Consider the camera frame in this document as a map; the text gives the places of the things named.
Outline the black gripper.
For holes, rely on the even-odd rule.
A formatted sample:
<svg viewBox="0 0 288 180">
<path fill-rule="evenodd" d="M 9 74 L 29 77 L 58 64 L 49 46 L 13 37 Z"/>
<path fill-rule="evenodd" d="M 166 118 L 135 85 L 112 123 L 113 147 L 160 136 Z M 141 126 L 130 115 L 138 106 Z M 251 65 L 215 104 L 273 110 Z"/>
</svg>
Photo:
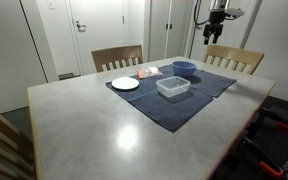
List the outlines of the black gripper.
<svg viewBox="0 0 288 180">
<path fill-rule="evenodd" d="M 211 11 L 208 19 L 209 23 L 205 26 L 203 36 L 204 36 L 204 45 L 209 44 L 209 38 L 211 35 L 213 37 L 213 44 L 216 44 L 219 36 L 222 34 L 224 21 L 224 12 L 223 11 Z"/>
</svg>

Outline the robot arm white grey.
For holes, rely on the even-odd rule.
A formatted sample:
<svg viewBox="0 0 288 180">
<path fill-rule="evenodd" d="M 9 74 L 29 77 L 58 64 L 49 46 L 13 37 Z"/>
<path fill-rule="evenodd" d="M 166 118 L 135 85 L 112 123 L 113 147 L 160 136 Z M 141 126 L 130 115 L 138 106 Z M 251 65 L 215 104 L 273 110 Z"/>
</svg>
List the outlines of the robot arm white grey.
<svg viewBox="0 0 288 180">
<path fill-rule="evenodd" d="M 208 24 L 205 25 L 203 36 L 204 44 L 209 43 L 209 39 L 213 36 L 213 44 L 217 43 L 218 37 L 222 34 L 223 24 L 222 22 L 229 16 L 227 8 L 229 0 L 211 0 L 209 7 L 210 15 L 208 18 Z"/>
</svg>

